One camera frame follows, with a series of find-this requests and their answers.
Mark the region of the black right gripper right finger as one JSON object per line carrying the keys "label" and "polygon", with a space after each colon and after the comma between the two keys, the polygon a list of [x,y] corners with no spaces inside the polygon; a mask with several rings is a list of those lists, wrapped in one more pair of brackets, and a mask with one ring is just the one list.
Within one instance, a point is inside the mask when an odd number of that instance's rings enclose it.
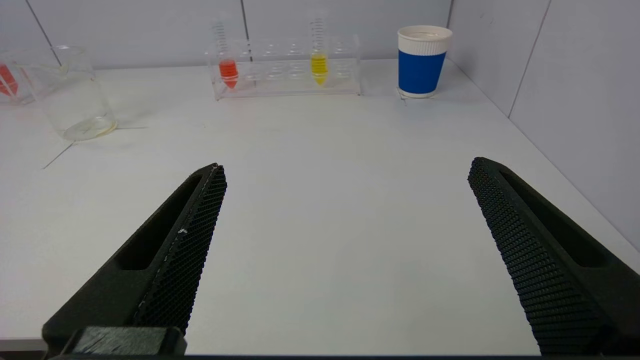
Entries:
{"label": "black right gripper right finger", "polygon": [[640,276],[507,166],[467,177],[544,356],[638,356]]}

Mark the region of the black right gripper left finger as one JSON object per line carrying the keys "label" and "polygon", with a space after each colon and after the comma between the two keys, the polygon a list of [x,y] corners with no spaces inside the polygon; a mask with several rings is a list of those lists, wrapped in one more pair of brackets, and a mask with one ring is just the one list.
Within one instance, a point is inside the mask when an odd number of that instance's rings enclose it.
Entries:
{"label": "black right gripper left finger", "polygon": [[42,326],[49,358],[94,328],[158,328],[183,339],[227,190],[216,162],[190,174]]}

